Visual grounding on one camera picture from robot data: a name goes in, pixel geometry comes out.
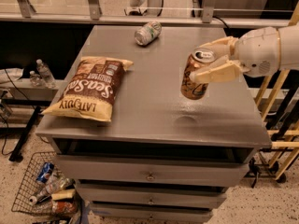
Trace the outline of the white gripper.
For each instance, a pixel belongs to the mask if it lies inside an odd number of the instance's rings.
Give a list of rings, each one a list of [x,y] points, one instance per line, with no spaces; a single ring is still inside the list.
[[[279,68],[278,30],[273,27],[251,30],[238,40],[226,36],[200,48],[199,59],[213,63],[191,73],[197,83],[232,81],[243,73],[249,77],[272,76]]]

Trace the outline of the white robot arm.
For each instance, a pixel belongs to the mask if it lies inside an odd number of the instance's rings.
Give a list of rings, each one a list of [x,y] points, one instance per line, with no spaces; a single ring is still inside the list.
[[[276,71],[299,69],[299,26],[265,27],[240,38],[227,36],[197,48],[198,64],[189,78],[196,84],[274,75]]]

